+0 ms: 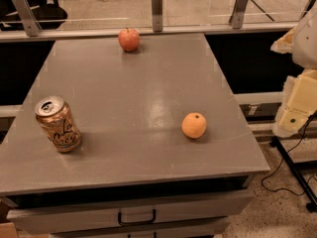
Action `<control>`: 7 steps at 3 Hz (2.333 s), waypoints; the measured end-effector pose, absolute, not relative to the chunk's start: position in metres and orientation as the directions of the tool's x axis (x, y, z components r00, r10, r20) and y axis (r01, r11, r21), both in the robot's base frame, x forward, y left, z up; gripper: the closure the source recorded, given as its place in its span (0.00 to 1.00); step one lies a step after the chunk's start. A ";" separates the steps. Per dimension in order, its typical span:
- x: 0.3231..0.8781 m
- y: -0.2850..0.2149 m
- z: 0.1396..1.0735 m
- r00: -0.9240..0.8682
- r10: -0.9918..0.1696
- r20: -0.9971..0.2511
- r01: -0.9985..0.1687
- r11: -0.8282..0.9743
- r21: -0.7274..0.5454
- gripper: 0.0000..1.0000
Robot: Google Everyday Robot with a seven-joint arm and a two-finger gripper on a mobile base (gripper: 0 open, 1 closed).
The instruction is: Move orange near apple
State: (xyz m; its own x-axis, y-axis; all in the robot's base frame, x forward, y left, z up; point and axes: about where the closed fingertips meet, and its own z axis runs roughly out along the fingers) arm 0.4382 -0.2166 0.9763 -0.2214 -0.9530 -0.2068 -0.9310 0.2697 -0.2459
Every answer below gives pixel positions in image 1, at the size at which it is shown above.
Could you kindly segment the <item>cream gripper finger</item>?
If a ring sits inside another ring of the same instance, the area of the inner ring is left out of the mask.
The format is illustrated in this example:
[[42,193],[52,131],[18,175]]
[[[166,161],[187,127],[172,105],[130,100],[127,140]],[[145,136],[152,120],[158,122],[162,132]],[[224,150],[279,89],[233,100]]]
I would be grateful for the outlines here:
[[295,29],[289,30],[286,34],[284,34],[281,38],[275,41],[270,49],[279,54],[291,54],[293,47],[293,36]]
[[272,132],[287,138],[296,134],[317,111],[317,71],[304,69],[297,77],[289,76],[282,93]]

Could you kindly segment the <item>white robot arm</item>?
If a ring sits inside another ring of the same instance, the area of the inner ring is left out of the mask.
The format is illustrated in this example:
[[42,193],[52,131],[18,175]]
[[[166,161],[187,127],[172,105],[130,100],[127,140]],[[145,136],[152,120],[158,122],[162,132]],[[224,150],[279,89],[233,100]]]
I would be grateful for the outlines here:
[[298,76],[286,78],[282,103],[272,127],[275,136],[287,138],[296,134],[317,111],[317,11],[311,9],[270,49],[291,54],[292,61],[303,67]]

